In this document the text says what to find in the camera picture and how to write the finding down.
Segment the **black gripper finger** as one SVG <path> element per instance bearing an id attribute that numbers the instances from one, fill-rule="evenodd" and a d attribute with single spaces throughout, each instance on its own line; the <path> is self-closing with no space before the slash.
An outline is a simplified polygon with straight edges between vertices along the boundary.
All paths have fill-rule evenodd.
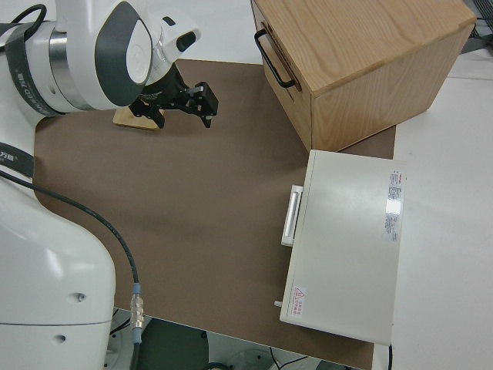
<path id="1" fill-rule="evenodd" d="M 142 100 L 136 100 L 129 106 L 134 115 L 131 126 L 144 130 L 163 129 L 165 118 L 158 105 L 146 104 Z"/>
<path id="2" fill-rule="evenodd" d="M 206 128 L 211 127 L 212 119 L 217 115 L 219 101 L 207 82 L 195 85 L 193 94 L 195 101 L 195 114 L 202 120 Z"/>

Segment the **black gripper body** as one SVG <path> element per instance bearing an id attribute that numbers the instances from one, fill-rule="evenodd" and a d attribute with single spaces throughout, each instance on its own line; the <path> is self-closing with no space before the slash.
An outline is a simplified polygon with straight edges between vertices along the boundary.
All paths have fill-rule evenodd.
<path id="1" fill-rule="evenodd" d="M 191 88 L 185 84 L 178 66 L 173 63 L 161 79 L 143 89 L 141 100 L 151 106 L 158 106 L 160 109 L 191 113 L 193 109 L 189 106 L 189 101 L 194 100 L 194 95 L 200 91 L 199 85 Z"/>

